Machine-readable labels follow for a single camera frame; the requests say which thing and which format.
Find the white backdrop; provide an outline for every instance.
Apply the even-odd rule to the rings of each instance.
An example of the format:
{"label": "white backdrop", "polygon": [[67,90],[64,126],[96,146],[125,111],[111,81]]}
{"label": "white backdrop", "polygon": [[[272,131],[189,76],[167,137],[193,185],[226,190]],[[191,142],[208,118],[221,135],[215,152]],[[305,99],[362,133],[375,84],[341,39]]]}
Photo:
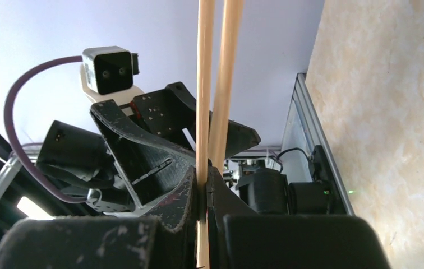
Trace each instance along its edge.
{"label": "white backdrop", "polygon": [[[245,3],[231,119],[257,129],[263,146],[281,145],[296,73],[306,71],[324,0]],[[213,89],[223,1],[217,0]],[[0,134],[9,87],[39,63],[118,45],[138,52],[135,85],[149,92],[182,81],[195,95],[197,1],[0,0]],[[53,120],[96,131],[79,66],[56,67],[20,92],[14,119],[20,141],[40,142]]]}

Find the wooden rod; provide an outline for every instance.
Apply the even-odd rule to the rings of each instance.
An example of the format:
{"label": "wooden rod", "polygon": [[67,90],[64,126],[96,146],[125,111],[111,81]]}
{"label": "wooden rod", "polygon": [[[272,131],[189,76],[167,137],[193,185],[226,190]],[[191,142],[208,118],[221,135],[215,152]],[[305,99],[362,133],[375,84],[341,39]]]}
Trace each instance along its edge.
{"label": "wooden rod", "polygon": [[214,37],[215,0],[199,0],[197,27],[197,114],[196,152],[199,221],[197,222],[197,268],[210,268],[209,224],[207,221],[206,182],[210,116],[210,70]]}
{"label": "wooden rod", "polygon": [[209,133],[209,159],[223,173],[227,144],[228,118],[232,94],[233,67],[237,50],[238,29],[243,12],[243,0],[225,0],[220,42],[219,71],[215,90],[214,110]]}

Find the wooden dowel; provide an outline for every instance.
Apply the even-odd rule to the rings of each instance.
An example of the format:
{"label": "wooden dowel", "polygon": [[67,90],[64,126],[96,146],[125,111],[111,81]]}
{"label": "wooden dowel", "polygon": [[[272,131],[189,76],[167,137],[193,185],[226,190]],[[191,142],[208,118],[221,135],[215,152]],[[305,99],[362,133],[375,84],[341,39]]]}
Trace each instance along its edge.
{"label": "wooden dowel", "polygon": [[214,110],[209,132],[209,159],[223,173],[227,144],[233,67],[237,50],[238,29],[243,12],[243,0],[225,0],[220,42],[219,71],[215,90]]}
{"label": "wooden dowel", "polygon": [[197,222],[197,268],[209,268],[209,229],[205,184],[208,167],[210,70],[214,35],[215,0],[199,0],[197,27],[197,187],[199,221]]}

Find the camera lens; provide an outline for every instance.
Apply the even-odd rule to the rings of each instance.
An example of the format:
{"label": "camera lens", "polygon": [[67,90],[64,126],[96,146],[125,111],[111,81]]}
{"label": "camera lens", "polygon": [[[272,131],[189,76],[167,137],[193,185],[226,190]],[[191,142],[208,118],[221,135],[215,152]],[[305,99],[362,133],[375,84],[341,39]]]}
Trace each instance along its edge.
{"label": "camera lens", "polygon": [[104,79],[108,79],[109,78],[109,72],[108,71],[103,71],[102,76]]}

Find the white panel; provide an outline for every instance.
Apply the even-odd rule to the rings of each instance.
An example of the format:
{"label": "white panel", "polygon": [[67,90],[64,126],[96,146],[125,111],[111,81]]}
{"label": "white panel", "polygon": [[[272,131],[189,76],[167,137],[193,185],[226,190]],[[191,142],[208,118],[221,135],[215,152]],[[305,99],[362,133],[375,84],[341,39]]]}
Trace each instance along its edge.
{"label": "white panel", "polygon": [[[324,0],[247,1],[236,61],[231,118],[280,145],[297,72],[307,69]],[[217,1],[213,85],[223,2]],[[118,45],[139,53],[135,84],[145,92],[182,81],[195,95],[197,1],[0,0],[0,133],[8,88],[32,66]],[[79,67],[39,75],[18,96],[21,142],[43,140],[54,119],[96,130]]]}

